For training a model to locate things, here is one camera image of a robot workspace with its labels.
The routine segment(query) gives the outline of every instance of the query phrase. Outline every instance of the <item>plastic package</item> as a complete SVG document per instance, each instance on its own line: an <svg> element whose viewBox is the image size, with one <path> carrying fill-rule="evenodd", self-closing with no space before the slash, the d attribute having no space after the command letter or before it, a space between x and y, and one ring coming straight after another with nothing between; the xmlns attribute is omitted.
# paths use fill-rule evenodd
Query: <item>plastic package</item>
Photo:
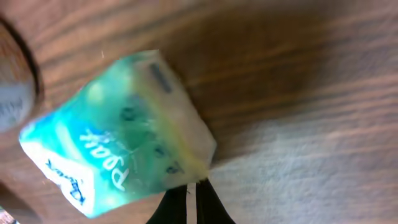
<svg viewBox="0 0 398 224"><path fill-rule="evenodd" d="M157 50L115 62L20 143L90 218L206 178L216 147Z"/></svg>

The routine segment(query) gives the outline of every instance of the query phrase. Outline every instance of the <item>round container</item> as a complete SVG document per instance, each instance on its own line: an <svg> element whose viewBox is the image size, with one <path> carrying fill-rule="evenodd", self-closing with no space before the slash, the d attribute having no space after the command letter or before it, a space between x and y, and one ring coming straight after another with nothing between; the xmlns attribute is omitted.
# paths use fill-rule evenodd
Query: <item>round container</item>
<svg viewBox="0 0 398 224"><path fill-rule="evenodd" d="M23 121L33 108L34 77L22 50L0 24L0 133Z"/></svg>

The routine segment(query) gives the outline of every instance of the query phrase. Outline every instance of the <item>brown wooden surface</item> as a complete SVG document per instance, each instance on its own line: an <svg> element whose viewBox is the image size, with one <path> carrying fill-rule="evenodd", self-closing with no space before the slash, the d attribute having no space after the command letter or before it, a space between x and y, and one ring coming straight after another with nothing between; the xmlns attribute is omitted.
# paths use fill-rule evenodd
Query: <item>brown wooden surface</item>
<svg viewBox="0 0 398 224"><path fill-rule="evenodd" d="M219 143L210 179L236 223L398 223L398 1L0 0L0 10L39 65L39 113L119 57L160 49ZM1 203L22 224L145 223L161 199L88 220L16 135L0 138L0 178L19 199Z"/></svg>

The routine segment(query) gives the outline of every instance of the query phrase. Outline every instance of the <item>wood grain surface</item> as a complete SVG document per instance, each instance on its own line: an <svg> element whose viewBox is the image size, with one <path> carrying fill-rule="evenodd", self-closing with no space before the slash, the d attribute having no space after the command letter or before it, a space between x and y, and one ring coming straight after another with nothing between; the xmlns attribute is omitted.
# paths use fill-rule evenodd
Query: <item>wood grain surface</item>
<svg viewBox="0 0 398 224"><path fill-rule="evenodd" d="M36 114L160 49L218 141L210 180L236 223L398 223L398 1L0 0L0 12L39 68ZM17 134L0 137L0 204L22 224L145 223L160 202L89 220Z"/></svg>

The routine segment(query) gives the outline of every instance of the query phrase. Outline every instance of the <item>transparent plastic wrapper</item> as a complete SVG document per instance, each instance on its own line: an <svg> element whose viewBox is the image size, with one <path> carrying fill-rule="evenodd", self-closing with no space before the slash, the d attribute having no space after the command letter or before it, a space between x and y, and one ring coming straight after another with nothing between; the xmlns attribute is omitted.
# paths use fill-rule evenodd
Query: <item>transparent plastic wrapper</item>
<svg viewBox="0 0 398 224"><path fill-rule="evenodd" d="M116 61L19 140L90 218L205 179L216 147L157 50Z"/></svg>

